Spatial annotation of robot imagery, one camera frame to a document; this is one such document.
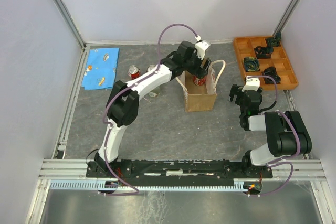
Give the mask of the red cola can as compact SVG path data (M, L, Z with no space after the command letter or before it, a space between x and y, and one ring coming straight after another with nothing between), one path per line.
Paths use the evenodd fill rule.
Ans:
M141 75L139 67L137 67L136 65L131 65L128 68L128 75L131 80L137 79Z
M207 76L204 76L202 78L199 78L197 76L193 76L193 82L197 86L202 86L206 83L206 78L207 78Z

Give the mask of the purple Fanta can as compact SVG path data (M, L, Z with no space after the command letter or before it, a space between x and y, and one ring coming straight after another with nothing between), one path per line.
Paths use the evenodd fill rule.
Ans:
M156 73L156 70L157 70L157 65L149 65L148 67L147 67L147 70L146 70L146 72L147 73L153 73L153 74L155 74Z

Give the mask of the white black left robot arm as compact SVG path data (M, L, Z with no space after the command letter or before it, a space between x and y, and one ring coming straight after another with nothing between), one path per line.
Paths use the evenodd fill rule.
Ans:
M171 52L154 69L129 82L118 81L110 93L103 116L107 125L103 144L94 157L98 171L105 177L116 171L115 161L125 130L138 116L139 102L160 85L181 76L184 71L199 79L208 74L211 60L205 57L210 43L205 40L193 44L183 41L176 51Z

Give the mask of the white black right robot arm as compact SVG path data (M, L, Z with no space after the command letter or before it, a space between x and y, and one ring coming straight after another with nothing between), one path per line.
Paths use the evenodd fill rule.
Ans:
M240 162L226 162L225 169L254 177L262 170L270 170L288 158L309 154L312 141L299 111L261 109L262 88L249 88L233 84L229 101L240 108L239 123L242 129L265 132L267 143L247 151Z

